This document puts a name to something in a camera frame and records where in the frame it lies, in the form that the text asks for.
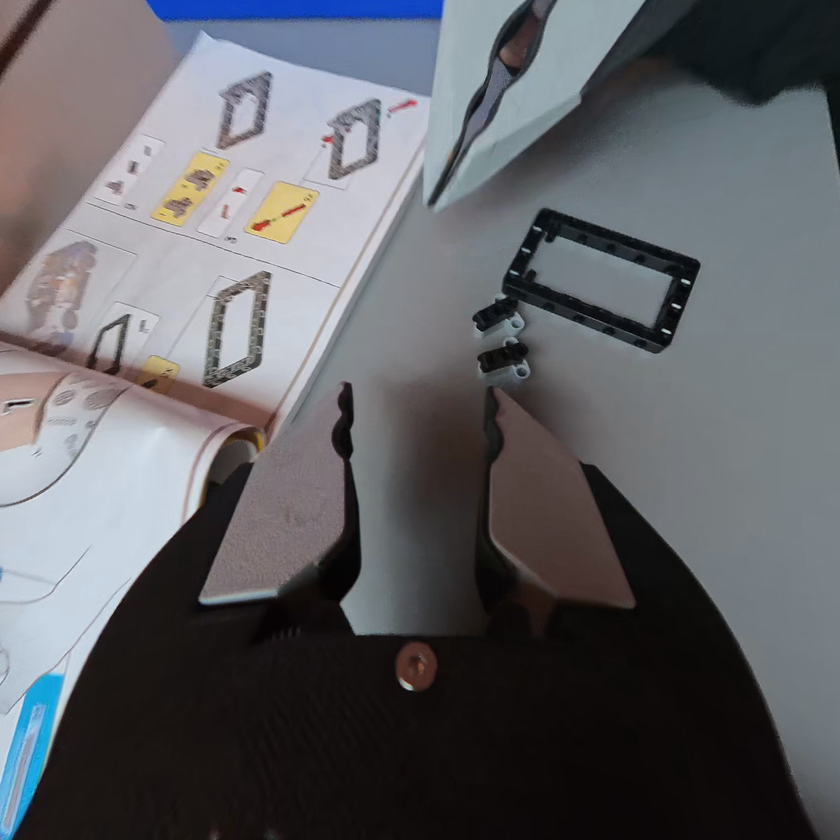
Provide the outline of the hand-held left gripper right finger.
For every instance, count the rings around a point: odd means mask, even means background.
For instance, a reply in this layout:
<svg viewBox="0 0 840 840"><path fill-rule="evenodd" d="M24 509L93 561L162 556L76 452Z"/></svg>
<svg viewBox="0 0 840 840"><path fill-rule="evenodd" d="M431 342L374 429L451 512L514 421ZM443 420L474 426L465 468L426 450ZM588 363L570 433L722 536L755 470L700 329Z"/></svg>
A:
<svg viewBox="0 0 840 840"><path fill-rule="evenodd" d="M636 598L581 462L498 386L486 389L476 584L486 610L531 585L556 602L633 610Z"/></svg>

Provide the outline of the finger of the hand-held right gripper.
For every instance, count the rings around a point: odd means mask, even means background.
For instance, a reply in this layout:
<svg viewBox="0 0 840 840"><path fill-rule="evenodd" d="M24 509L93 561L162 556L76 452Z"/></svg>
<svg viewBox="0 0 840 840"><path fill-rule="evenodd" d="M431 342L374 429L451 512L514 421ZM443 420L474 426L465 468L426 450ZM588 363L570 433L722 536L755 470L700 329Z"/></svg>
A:
<svg viewBox="0 0 840 840"><path fill-rule="evenodd" d="M516 1L444 2L425 141L426 205L442 204L470 103L486 85L505 31L526 7Z"/></svg>
<svg viewBox="0 0 840 840"><path fill-rule="evenodd" d="M531 2L505 31L519 26ZM445 209L473 193L511 163L535 140L581 102L582 92L597 67L632 21L641 1L548 2L532 52L486 111L482 126L471 132L471 117L486 101L492 61L485 87L470 103L468 122L457 148L445 194Z"/></svg>

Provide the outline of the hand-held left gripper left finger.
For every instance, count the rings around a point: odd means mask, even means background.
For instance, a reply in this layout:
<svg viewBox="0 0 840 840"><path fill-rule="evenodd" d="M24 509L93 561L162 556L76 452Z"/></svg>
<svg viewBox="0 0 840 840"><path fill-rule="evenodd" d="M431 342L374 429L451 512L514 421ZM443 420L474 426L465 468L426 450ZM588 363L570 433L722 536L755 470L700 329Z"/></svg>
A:
<svg viewBox="0 0 840 840"><path fill-rule="evenodd" d="M254 463L198 597L263 602L313 590L340 602L361 572L351 465L354 395L342 382Z"/></svg>

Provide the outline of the small black white lego assembly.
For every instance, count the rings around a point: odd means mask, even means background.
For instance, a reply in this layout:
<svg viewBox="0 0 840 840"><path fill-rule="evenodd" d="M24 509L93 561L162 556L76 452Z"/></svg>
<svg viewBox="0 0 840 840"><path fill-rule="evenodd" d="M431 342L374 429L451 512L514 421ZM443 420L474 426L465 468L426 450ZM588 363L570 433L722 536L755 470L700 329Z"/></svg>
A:
<svg viewBox="0 0 840 840"><path fill-rule="evenodd" d="M477 340L492 336L515 338L525 329L526 322L519 311L516 298L503 294L496 295L493 302L477 310L471 321Z"/></svg>
<svg viewBox="0 0 840 840"><path fill-rule="evenodd" d="M497 384L524 382L531 375L529 354L525 342L509 337L500 346L478 354L479 378Z"/></svg>

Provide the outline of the lego instruction booklet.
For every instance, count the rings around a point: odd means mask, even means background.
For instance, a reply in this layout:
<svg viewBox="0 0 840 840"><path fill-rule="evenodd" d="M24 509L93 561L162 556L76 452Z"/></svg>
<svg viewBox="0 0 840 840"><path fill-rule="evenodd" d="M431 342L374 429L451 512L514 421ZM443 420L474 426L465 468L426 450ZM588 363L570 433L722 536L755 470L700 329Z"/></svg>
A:
<svg viewBox="0 0 840 840"><path fill-rule="evenodd" d="M2 838L106 622L298 408L430 97L200 34L2 296Z"/></svg>

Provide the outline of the blue flat object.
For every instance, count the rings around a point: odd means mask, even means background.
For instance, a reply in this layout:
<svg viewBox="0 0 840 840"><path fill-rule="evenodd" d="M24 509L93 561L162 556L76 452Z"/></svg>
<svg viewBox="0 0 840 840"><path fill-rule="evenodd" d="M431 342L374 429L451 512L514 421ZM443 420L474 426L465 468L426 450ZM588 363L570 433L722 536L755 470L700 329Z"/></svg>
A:
<svg viewBox="0 0 840 840"><path fill-rule="evenodd" d="M149 1L165 22L274 19L439 19L443 1Z"/></svg>

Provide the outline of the black rectangular lego frame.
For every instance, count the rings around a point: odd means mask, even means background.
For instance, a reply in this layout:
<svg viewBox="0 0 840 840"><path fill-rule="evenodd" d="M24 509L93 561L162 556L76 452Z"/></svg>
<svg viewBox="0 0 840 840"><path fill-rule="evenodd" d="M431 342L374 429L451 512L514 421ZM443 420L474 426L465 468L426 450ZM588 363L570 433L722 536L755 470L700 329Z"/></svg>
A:
<svg viewBox="0 0 840 840"><path fill-rule="evenodd" d="M652 270L668 278L668 287L650 326L552 289L533 268L539 249L563 240L628 265ZM502 294L544 310L582 327L602 333L651 354L660 354L673 342L688 299L700 273L700 262L607 227L586 222L544 207L533 219L501 281Z"/></svg>

